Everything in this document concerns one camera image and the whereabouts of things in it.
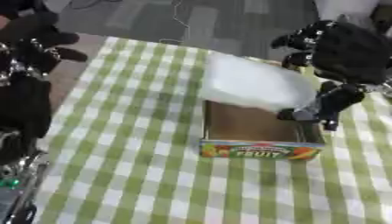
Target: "robotic hand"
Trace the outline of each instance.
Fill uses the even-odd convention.
[[[385,70],[392,66],[392,43],[384,36],[354,24],[319,21],[272,41],[272,48],[288,46],[294,52],[283,67],[315,67],[322,83],[315,101],[304,108],[287,108],[279,119],[322,122],[326,130],[336,130],[339,112],[361,102],[386,81]]]
[[[48,166],[36,146],[51,123],[46,80],[61,60],[87,56],[58,45],[78,41],[54,28],[51,12],[11,20],[0,30],[0,223],[32,223],[33,201]]]

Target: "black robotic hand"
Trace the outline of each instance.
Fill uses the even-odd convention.
[[[38,13],[12,20],[0,30],[0,164],[20,158],[32,139],[48,131],[52,111],[46,75],[61,60],[87,59],[81,52],[57,47],[79,40],[74,33],[55,29],[57,20],[54,13]],[[21,139],[22,147],[6,149],[4,136]]]
[[[319,21],[272,41],[271,47],[288,46],[294,52],[283,60],[284,67],[314,66],[324,82],[313,103],[304,108],[287,108],[279,119],[322,122],[336,130],[339,112],[361,102],[369,85],[381,85],[391,65],[392,44],[384,36],[354,24]]]
[[[385,69],[392,54],[392,44],[383,35],[354,24],[328,20],[276,38],[271,46],[302,51],[287,56],[283,61],[285,67],[312,65],[322,78],[374,85],[385,81]]]

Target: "cable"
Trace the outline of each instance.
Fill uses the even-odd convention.
[[[108,3],[120,3],[123,0],[94,0],[93,2],[83,5],[83,6],[74,6],[75,0],[72,0],[69,4],[69,7],[73,10],[85,10],[96,6],[97,4],[108,2]]]
[[[174,5],[174,13],[173,13],[173,19],[179,22],[181,25],[183,25],[186,29],[185,37],[183,40],[178,40],[178,39],[173,39],[173,38],[161,38],[158,42],[161,44],[169,44],[167,43],[168,41],[170,42],[176,42],[179,44],[182,44],[185,40],[189,39],[191,37],[191,26],[189,24],[186,24],[184,21],[180,20],[178,17],[178,7],[182,4],[183,0],[179,0],[175,5]]]

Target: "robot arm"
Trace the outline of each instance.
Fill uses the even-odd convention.
[[[283,67],[313,66],[315,75],[329,80],[322,83],[311,104],[284,109],[278,118],[322,122],[326,130],[336,130],[339,112],[384,84],[385,70],[392,62],[392,45],[387,38],[354,24],[330,20],[278,37],[271,46],[300,51],[286,56]]]

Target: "white wall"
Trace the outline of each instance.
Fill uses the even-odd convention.
[[[315,0],[321,19],[336,19],[340,14],[369,16],[380,0]]]

